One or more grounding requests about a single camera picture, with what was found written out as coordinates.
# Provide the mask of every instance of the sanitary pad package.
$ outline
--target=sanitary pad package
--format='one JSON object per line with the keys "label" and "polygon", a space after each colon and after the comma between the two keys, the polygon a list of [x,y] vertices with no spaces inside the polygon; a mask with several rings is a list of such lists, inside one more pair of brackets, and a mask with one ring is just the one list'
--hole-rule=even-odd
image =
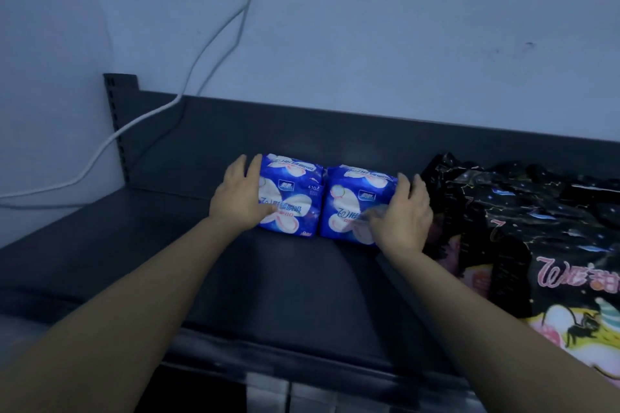
{"label": "sanitary pad package", "polygon": [[328,168],[321,236],[374,244],[368,221],[361,214],[371,207],[387,208],[396,183],[393,176],[363,168]]}
{"label": "sanitary pad package", "polygon": [[321,214],[323,167],[314,163],[264,155],[260,165],[259,202],[278,205],[259,226],[276,232],[312,237]]}

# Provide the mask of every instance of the person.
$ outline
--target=person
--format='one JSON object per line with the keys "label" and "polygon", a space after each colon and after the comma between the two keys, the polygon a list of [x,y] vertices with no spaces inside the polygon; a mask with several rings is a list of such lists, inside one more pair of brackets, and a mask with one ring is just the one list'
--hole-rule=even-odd
{"label": "person", "polygon": [[[0,375],[0,412],[133,411],[226,246],[268,214],[261,156],[224,174],[209,214],[142,266],[56,323]],[[461,284],[422,253],[432,221],[421,178],[398,186],[377,245],[424,304],[446,348],[489,412],[617,410],[620,392],[593,369]]]}

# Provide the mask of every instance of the electrical cord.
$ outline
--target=electrical cord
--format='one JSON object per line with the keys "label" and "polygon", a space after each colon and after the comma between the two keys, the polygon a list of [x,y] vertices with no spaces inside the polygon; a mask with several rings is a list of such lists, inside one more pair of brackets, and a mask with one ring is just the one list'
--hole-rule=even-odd
{"label": "electrical cord", "polygon": [[56,189],[66,188],[67,186],[72,186],[72,185],[82,181],[83,178],[90,172],[92,167],[95,165],[95,163],[97,162],[97,160],[99,159],[101,154],[104,152],[104,150],[117,137],[119,137],[122,133],[124,133],[127,130],[129,130],[130,128],[134,127],[139,122],[142,122],[143,120],[145,120],[147,118],[150,118],[151,116],[155,116],[156,114],[159,114],[162,111],[170,109],[170,108],[172,108],[175,105],[180,103],[183,95],[185,94],[185,90],[187,89],[187,84],[190,81],[191,74],[193,73],[193,70],[196,67],[196,64],[198,63],[198,61],[200,60],[202,55],[205,53],[206,49],[211,45],[211,43],[213,43],[213,41],[219,36],[219,34],[222,31],[224,31],[224,29],[229,24],[232,23],[233,20],[235,20],[239,15],[243,14],[241,25],[240,25],[239,30],[237,32],[237,38],[235,40],[235,43],[234,43],[233,47],[231,49],[229,49],[219,59],[219,61],[213,66],[213,68],[211,69],[211,72],[209,72],[209,75],[206,77],[206,80],[203,82],[202,86],[198,90],[198,94],[200,94],[200,92],[205,88],[205,85],[207,84],[207,82],[209,80],[211,80],[211,78],[213,77],[213,75],[215,74],[217,69],[219,69],[219,67],[224,63],[224,61],[230,56],[230,54],[239,45],[239,41],[241,40],[241,36],[243,35],[243,30],[244,30],[244,27],[245,27],[245,19],[247,18],[247,9],[249,8],[251,2],[252,2],[252,0],[244,0],[243,5],[239,9],[237,9],[229,18],[227,18],[227,20],[224,22],[224,24],[222,26],[220,26],[220,28],[218,28],[218,30],[215,32],[215,34],[213,34],[213,36],[211,36],[211,38],[209,38],[209,41],[207,41],[207,43],[203,46],[203,48],[200,50],[200,53],[198,54],[198,56],[196,57],[196,59],[192,63],[191,68],[190,68],[189,72],[187,73],[187,76],[185,77],[185,81],[183,82],[183,86],[182,86],[181,92],[177,96],[175,96],[175,98],[170,103],[166,103],[165,105],[162,105],[159,108],[156,108],[156,109],[154,109],[152,111],[149,111],[148,113],[145,113],[145,114],[143,114],[141,116],[138,116],[136,119],[128,122],[126,125],[124,125],[119,130],[117,130],[114,134],[109,136],[97,148],[97,150],[93,154],[92,158],[89,160],[89,162],[86,165],[86,167],[84,167],[84,169],[80,172],[80,174],[78,174],[74,179],[69,180],[69,181],[65,181],[65,182],[62,182],[62,183],[58,183],[58,184],[55,184],[55,185],[52,185],[52,186],[45,186],[45,187],[35,188],[35,189],[30,189],[30,190],[25,190],[25,191],[15,191],[15,192],[10,192],[10,193],[0,194],[0,199],[2,199],[2,198],[19,197],[19,196],[29,196],[29,195],[32,195],[32,194],[38,194],[38,193],[43,193],[43,192],[46,192],[46,191],[52,191],[52,190],[56,190]]}

